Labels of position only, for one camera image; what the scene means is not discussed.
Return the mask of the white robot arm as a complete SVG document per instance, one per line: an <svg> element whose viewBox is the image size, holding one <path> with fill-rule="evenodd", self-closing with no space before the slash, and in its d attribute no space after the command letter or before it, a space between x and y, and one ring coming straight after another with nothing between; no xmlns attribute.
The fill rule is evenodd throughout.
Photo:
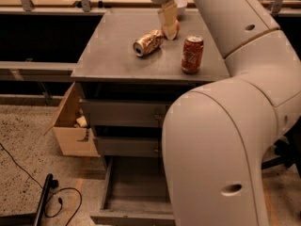
<svg viewBox="0 0 301 226"><path fill-rule="evenodd" d="M258 0L194 0L229 78L166 113L163 159L176 226L269 226L263 155L301 116L301 63Z"/></svg>

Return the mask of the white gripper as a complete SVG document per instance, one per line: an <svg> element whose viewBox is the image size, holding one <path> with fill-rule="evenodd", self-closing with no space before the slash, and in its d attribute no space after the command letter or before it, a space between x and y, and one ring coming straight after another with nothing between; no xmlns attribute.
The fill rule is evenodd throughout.
<svg viewBox="0 0 301 226"><path fill-rule="evenodd" d="M154 4L162 5L158 10L158 17L163 33L168 40L174 40L177 36L177 5L174 0L151 0Z"/></svg>

